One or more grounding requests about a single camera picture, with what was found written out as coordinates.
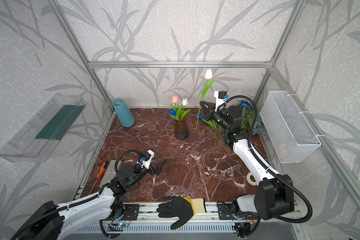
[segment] aluminum frame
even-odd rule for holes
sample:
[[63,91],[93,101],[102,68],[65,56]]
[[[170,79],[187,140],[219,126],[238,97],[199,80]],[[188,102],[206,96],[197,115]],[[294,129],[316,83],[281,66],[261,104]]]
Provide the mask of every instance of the aluminum frame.
[[269,68],[269,61],[91,61],[91,68]]
[[77,193],[79,192],[81,186],[83,186],[82,188],[84,188],[85,183],[88,180],[89,174],[91,173],[91,169],[93,167],[93,165],[95,164],[95,161],[97,159],[97,156],[100,153],[100,149],[103,146],[103,143],[107,137],[109,128],[112,124],[112,120],[115,118],[116,112],[113,111],[112,114],[109,116],[109,118],[107,119],[107,125],[106,127],[103,129],[103,132],[101,133],[101,136],[99,137],[99,140],[97,141],[97,144],[95,146],[95,149],[93,150],[91,157],[89,158],[88,164],[86,165],[86,168],[84,169],[82,176],[80,178],[80,180],[77,183],[76,186],[76,191],[75,193],[72,195],[71,199],[75,200]]
[[101,84],[100,80],[98,79],[97,75],[94,71],[89,67],[87,57],[82,50],[79,41],[77,40],[71,26],[69,25],[64,13],[58,2],[56,0],[46,0],[48,7],[50,8],[52,14],[55,16],[56,20],[58,21],[59,25],[63,29],[64,33],[67,35],[68,40],[71,42],[73,48],[76,50],[77,55],[79,56],[82,64],[84,65],[85,69],[87,70],[89,76],[91,77],[92,81],[96,85],[97,89],[99,89],[101,95],[106,100],[107,104],[111,109],[113,109],[112,101],[108,96],[107,92],[105,91],[103,85]]
[[[307,3],[307,0],[297,0],[296,1],[293,11],[291,13],[291,16],[289,17],[288,23],[285,26],[283,34],[281,35],[280,41],[276,47],[276,50],[273,53],[271,60],[269,61],[271,63],[270,67],[274,67],[277,60],[279,59],[281,52],[284,49],[285,45],[287,44],[287,41],[292,34],[293,28],[296,26],[296,23],[298,22],[306,3]],[[269,69],[267,69],[267,72],[265,73],[264,78],[261,81],[259,89],[257,90],[257,93],[254,98],[254,102],[256,104],[258,103],[261,93],[263,92],[265,86],[268,83],[269,75],[270,75]]]
[[[281,73],[276,69],[271,67],[270,74],[274,77],[275,81],[282,90],[287,91],[292,97],[293,101],[298,105],[302,112],[307,111],[300,99],[294,95],[295,93],[286,82]],[[313,131],[318,135],[325,135],[321,128],[317,125],[316,121],[309,113],[305,113],[305,117],[308,123],[311,125]],[[349,195],[360,209],[360,183],[356,177],[349,170],[347,165],[344,163],[343,159],[337,153],[336,149],[333,147],[329,139],[325,136],[319,136],[321,140],[321,151],[327,159],[329,165],[335,171],[336,175],[340,179],[341,183],[348,190]]]
[[[163,202],[131,202],[131,203],[124,203],[124,204],[139,204],[139,215],[137,216],[136,221],[132,221],[135,223],[173,223],[173,218],[162,218],[158,217],[158,212],[156,209],[158,208],[158,205]],[[220,220],[219,219],[219,209],[217,208],[217,202],[205,202],[205,213],[194,215],[188,222],[243,222],[243,220]],[[284,214],[283,217],[288,218],[300,218],[301,213],[298,208],[296,208],[295,211]],[[267,222],[282,222],[282,220],[279,220],[277,218],[271,218],[267,220]]]

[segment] wall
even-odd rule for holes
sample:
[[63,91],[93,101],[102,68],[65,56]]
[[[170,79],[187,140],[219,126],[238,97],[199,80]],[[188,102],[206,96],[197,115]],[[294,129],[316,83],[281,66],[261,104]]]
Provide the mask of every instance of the wall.
[[[268,61],[294,0],[59,1],[91,61]],[[205,69],[98,69],[113,98],[130,106],[197,106]],[[254,96],[264,69],[214,69],[214,88]],[[213,100],[207,95],[206,100]]]
[[82,114],[44,163],[0,157],[0,240],[44,202],[71,200],[110,111],[44,1],[0,0],[0,148],[56,93]]
[[[307,4],[276,67],[360,182],[360,1]],[[312,239],[360,239],[360,210],[320,150],[301,163],[273,159],[313,206]]]

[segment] white tulip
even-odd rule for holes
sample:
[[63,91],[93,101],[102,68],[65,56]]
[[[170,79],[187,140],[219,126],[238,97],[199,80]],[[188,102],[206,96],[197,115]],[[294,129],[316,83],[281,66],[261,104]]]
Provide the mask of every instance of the white tulip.
[[212,70],[208,69],[205,73],[205,79],[211,79],[212,78]]
[[187,106],[187,105],[188,105],[188,100],[187,100],[187,98],[184,98],[184,99],[183,99],[182,105],[183,105],[183,106]]

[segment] marble tabletop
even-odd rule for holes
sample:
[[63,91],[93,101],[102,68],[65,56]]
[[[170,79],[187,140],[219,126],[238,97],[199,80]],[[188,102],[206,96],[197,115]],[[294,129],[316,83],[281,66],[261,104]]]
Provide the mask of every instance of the marble tabletop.
[[[159,176],[147,174],[124,202],[162,202],[166,196],[231,201],[233,197],[256,193],[257,187],[246,182],[248,168],[231,149],[223,148],[217,135],[215,145],[212,128],[199,121],[198,130],[195,129],[198,109],[189,113],[190,133],[183,141],[173,135],[175,121],[169,116],[169,109],[131,109],[131,112],[136,120],[132,127],[122,127],[115,116],[81,197],[89,194],[102,163],[117,159],[129,149],[152,149],[154,168],[165,159],[167,162]],[[252,144],[266,159],[259,135],[252,137]],[[123,162],[135,164],[136,160],[136,156],[128,154]],[[100,189],[100,182],[97,181],[92,193]]]

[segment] acrylic shelf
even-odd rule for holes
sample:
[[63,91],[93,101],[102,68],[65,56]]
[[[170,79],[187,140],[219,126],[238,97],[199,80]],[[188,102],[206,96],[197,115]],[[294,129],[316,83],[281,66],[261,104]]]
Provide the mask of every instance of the acrylic shelf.
[[45,162],[84,107],[82,97],[55,94],[0,149],[0,157],[11,162]]

